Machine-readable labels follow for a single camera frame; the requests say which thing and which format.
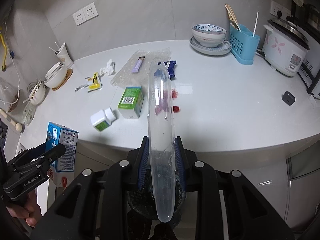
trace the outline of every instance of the paper cup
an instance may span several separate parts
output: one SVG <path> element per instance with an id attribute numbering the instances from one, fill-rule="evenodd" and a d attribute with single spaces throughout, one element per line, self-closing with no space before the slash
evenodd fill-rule
<path id="1" fill-rule="evenodd" d="M 65 42 L 62 44 L 60 52 L 57 54 L 57 57 L 60 59 L 62 63 L 66 65 L 66 68 L 70 68 L 73 65 L 73 61 L 71 60 L 67 52 Z"/>

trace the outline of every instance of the bottle cap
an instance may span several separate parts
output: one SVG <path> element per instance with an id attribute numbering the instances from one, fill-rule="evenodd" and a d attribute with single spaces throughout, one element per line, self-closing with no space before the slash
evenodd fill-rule
<path id="1" fill-rule="evenodd" d="M 104 113 L 106 114 L 106 116 L 110 120 L 110 122 L 113 122 L 114 120 L 116 120 L 116 117 L 113 114 L 113 111 L 110 107 L 108 109 L 104 110 Z"/>

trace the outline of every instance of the barcode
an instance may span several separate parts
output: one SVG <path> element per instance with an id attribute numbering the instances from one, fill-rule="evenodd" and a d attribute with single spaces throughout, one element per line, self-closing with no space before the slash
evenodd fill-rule
<path id="1" fill-rule="evenodd" d="M 132 104 L 133 104 L 133 101 L 134 101 L 134 98 L 124 97 L 124 98 L 122 99 L 122 104 L 132 105 Z"/>

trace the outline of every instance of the dark blue snack package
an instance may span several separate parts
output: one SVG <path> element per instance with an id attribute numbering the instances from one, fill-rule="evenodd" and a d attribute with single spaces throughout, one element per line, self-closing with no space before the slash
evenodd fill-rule
<path id="1" fill-rule="evenodd" d="M 167 66 L 168 68 L 168 72 L 169 72 L 169 75 L 170 75 L 170 79 L 172 80 L 175 75 L 174 75 L 174 66 L 176 65 L 177 61 L 175 60 L 171 60 L 171 61 L 166 61 L 164 62 L 164 64 Z"/>

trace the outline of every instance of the wooden coaster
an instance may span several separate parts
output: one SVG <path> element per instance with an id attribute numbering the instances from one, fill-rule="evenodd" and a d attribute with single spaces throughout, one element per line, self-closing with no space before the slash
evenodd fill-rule
<path id="1" fill-rule="evenodd" d="M 60 87 L 62 87 L 63 84 L 64 84 L 65 82 L 67 82 L 68 79 L 71 77 L 72 73 L 73 73 L 73 69 L 68 69 L 68 70 L 67 70 L 66 78 L 65 78 L 64 81 L 61 83 L 61 85 L 59 85 L 59 86 L 56 87 L 56 88 L 52 88 L 52 90 L 53 90 L 53 91 L 56 91 L 56 90 L 58 90 Z"/>

